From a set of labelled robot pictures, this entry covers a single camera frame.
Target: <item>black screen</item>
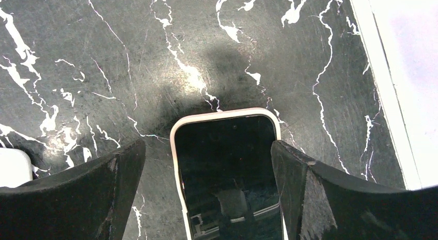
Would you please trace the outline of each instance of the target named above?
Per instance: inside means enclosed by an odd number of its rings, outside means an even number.
[[[175,145],[193,239],[283,239],[266,116],[181,126]]]

